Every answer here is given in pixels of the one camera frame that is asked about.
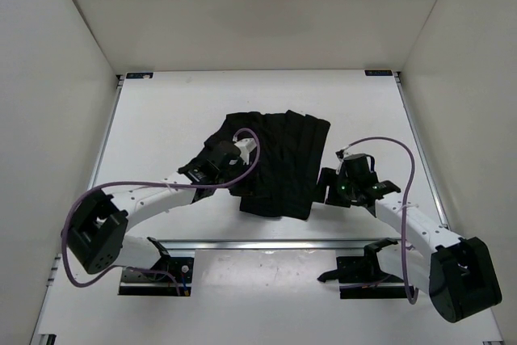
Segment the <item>black pleated skirt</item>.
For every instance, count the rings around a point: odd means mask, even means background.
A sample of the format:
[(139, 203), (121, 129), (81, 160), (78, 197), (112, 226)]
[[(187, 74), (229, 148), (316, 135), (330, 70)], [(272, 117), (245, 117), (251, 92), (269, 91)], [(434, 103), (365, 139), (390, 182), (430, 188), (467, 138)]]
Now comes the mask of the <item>black pleated skirt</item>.
[(330, 122), (294, 111), (261, 114), (256, 111), (228, 114), (221, 127), (205, 142), (243, 139), (255, 133), (259, 149), (251, 157), (255, 168), (246, 166), (245, 178), (230, 187), (240, 198), (239, 209), (261, 217), (309, 218), (316, 191), (323, 150)]

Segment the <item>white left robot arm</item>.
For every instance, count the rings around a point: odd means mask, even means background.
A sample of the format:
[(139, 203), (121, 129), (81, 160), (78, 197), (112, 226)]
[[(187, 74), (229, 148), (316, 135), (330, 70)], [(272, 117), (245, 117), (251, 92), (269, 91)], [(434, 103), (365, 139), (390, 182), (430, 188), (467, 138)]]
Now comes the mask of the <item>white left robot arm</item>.
[(221, 141), (158, 182), (111, 182), (91, 188), (70, 209), (61, 235), (63, 255), (100, 278), (114, 267), (163, 277), (169, 255), (155, 238), (130, 230), (173, 208), (191, 206), (220, 189), (232, 189), (255, 169), (261, 149), (252, 137)]

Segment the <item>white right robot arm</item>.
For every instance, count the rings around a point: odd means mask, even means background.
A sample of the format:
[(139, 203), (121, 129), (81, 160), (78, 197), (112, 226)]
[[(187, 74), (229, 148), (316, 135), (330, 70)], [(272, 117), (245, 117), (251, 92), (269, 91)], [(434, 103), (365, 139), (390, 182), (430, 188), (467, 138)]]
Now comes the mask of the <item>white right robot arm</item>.
[(322, 273), (318, 281), (364, 275), (368, 287), (386, 277), (407, 280), (426, 293), (446, 321), (455, 323), (502, 301), (488, 246), (480, 238), (463, 238), (406, 201), (401, 188), (378, 179), (368, 154), (342, 158), (338, 169), (324, 168), (315, 200), (343, 208), (366, 208), (395, 229), (401, 239), (383, 238), (364, 247), (354, 262)]

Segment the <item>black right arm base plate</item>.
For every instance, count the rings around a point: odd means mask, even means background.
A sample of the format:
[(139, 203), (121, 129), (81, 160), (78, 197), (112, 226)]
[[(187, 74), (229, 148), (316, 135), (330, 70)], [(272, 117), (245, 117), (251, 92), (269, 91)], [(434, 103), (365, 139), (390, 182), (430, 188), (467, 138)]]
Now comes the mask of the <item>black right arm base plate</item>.
[(399, 248), (392, 238), (367, 244), (363, 254), (342, 255), (336, 258), (336, 268), (325, 271), (317, 278), (320, 283), (337, 281), (341, 300), (405, 299), (406, 291), (401, 276), (380, 269), (379, 253), (388, 248)]

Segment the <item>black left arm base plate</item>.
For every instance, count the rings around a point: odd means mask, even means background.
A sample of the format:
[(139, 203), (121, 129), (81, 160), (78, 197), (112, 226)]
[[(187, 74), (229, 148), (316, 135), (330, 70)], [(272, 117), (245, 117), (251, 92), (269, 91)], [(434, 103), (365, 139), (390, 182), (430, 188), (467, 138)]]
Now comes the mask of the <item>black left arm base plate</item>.
[(119, 296), (189, 297), (195, 264), (193, 250), (170, 250), (171, 259), (162, 271), (168, 271), (176, 283), (165, 274), (149, 274), (124, 269), (120, 277)]

